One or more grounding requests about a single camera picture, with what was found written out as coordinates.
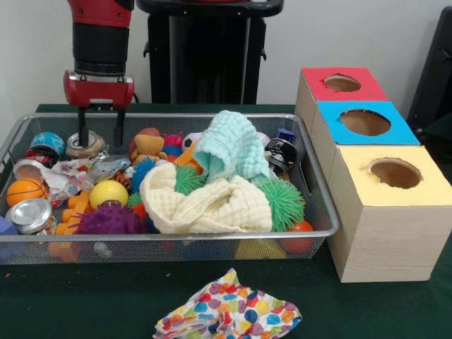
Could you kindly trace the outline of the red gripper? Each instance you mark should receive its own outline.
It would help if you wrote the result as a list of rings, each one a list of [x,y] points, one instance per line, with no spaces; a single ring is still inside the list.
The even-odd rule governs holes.
[[[133,99],[134,81],[129,74],[119,77],[88,76],[75,71],[64,73],[64,93],[67,102],[78,108],[78,145],[88,147],[89,131],[85,124],[86,108],[93,105],[114,107],[117,120],[114,127],[114,146],[124,142],[126,109]]]

